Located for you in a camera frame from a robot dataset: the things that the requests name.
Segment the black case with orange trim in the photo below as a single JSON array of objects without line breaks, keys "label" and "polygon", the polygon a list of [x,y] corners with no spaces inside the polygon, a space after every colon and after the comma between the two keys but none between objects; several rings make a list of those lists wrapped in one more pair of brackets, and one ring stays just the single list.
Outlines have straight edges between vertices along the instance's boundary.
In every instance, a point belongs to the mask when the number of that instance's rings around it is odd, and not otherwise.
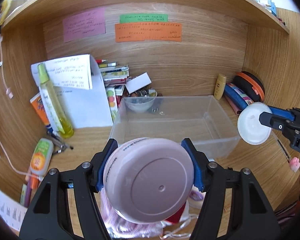
[{"label": "black case with orange trim", "polygon": [[233,84],[245,92],[254,102],[263,102],[265,99],[263,84],[247,71],[238,72],[233,79]]}]

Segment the screw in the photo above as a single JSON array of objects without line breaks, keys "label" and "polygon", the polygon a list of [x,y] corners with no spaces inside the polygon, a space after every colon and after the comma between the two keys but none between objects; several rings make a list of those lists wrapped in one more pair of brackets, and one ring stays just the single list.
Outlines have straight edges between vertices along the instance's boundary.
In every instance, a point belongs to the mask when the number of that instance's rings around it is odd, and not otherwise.
[{"label": "screw", "polygon": [[218,164],[215,162],[209,162],[209,167],[215,169],[216,167],[218,167]]},{"label": "screw", "polygon": [[56,168],[52,168],[49,170],[49,174],[50,175],[53,175],[53,174],[56,174],[57,173],[57,169]]},{"label": "screw", "polygon": [[86,169],[90,167],[90,162],[84,162],[81,164],[82,168]]},{"label": "screw", "polygon": [[251,171],[248,168],[243,168],[242,171],[246,175],[249,175],[251,173]]}]

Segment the orange sticky note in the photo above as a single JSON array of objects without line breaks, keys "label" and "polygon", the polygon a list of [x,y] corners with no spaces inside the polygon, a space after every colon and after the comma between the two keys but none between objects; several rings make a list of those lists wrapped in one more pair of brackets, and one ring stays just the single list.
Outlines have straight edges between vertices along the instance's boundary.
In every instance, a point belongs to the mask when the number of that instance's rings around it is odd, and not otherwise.
[{"label": "orange sticky note", "polygon": [[173,22],[135,22],[115,25],[115,42],[181,41],[182,24]]}]

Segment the purple sticky note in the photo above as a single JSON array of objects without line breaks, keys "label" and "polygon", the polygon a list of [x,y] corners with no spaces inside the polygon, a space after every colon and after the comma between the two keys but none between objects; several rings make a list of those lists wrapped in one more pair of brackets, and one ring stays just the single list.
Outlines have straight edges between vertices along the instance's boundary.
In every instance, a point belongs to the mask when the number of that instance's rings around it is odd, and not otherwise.
[{"label": "purple sticky note", "polygon": [[63,20],[64,42],[106,33],[105,8],[97,8]]}]

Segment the clear plastic box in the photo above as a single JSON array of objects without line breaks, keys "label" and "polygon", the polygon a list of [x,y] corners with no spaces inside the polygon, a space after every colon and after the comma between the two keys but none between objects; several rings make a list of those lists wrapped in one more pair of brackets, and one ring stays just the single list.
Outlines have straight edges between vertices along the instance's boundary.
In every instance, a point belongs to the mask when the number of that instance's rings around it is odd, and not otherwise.
[{"label": "clear plastic box", "polygon": [[109,136],[119,145],[140,137],[166,138],[177,143],[190,138],[208,158],[220,158],[227,157],[240,139],[237,128],[213,96],[156,97],[153,104],[140,104],[138,108],[136,102],[140,100],[145,98],[123,98],[120,103]]}]

